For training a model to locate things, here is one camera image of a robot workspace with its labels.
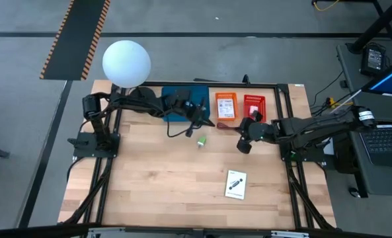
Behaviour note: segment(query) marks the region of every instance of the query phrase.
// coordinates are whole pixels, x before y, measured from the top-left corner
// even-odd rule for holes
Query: laptop
[[[392,66],[362,87],[361,91],[392,97]],[[360,135],[370,162],[374,165],[392,167],[392,121],[378,121],[376,129]]]

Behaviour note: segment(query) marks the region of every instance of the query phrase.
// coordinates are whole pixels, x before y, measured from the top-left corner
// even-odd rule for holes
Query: desk
[[[357,91],[370,79],[359,72],[362,55],[351,54],[346,46],[337,47],[338,57],[346,76],[350,91]],[[387,56],[392,62],[392,47],[387,47]],[[392,97],[371,93],[360,93],[353,98],[355,105],[365,106],[372,110],[376,120],[392,121]],[[366,149],[359,133],[352,132],[350,137],[356,152],[361,178],[365,189],[370,194],[392,195],[392,168],[379,167],[370,163]]]
[[[109,92],[110,81],[95,81],[92,93]],[[159,96],[161,87],[151,87]],[[309,117],[303,85],[289,85],[294,115]],[[215,93],[237,93],[242,119],[244,94],[266,97],[267,120],[277,118],[272,89],[210,88],[210,120],[216,123]],[[120,150],[114,159],[102,223],[144,227],[206,227],[227,229],[293,229],[288,180],[277,145],[253,143],[249,155],[236,148],[239,134],[211,127],[195,130],[191,138],[168,138],[162,119],[123,110]],[[90,126],[83,130],[91,131]],[[188,123],[171,123],[171,133]],[[196,143],[207,135],[204,148]],[[71,171],[59,221],[69,218],[86,197],[95,159],[86,158]],[[335,225],[327,182],[314,163],[304,163],[309,197],[327,221]],[[228,170],[247,173],[244,200],[226,198]],[[92,209],[95,220],[98,200]],[[299,200],[302,224],[306,226]]]

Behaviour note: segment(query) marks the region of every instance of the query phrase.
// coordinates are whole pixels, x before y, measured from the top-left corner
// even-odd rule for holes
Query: orange box
[[[237,94],[216,93],[216,113],[218,120],[235,120],[237,118]]]

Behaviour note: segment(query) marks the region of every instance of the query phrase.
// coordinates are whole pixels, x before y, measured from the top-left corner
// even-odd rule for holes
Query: white card
[[[225,196],[230,198],[244,199],[246,190],[247,174],[237,171],[228,171]]]

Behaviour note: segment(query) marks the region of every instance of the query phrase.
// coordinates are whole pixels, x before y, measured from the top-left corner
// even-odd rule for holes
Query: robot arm
[[[250,152],[252,141],[291,143],[293,149],[301,149],[343,132],[362,132],[376,126],[372,112],[361,106],[306,119],[283,118],[271,124],[258,122],[261,119],[258,112],[253,117],[244,118],[240,124],[242,133],[237,148],[242,153]]]
[[[108,105],[101,110],[100,101],[104,99]],[[111,134],[108,125],[102,121],[110,112],[118,109],[133,110],[148,113],[151,116],[162,118],[171,113],[178,114],[190,121],[186,136],[191,137],[193,129],[201,126],[215,126],[206,118],[205,102],[200,104],[190,101],[190,90],[180,89],[175,94],[156,97],[150,89],[145,94],[131,93],[95,93],[83,98],[84,118],[89,121],[94,133],[79,133],[77,139],[68,139],[75,148],[74,156],[77,157],[115,157],[118,150],[119,137]]]

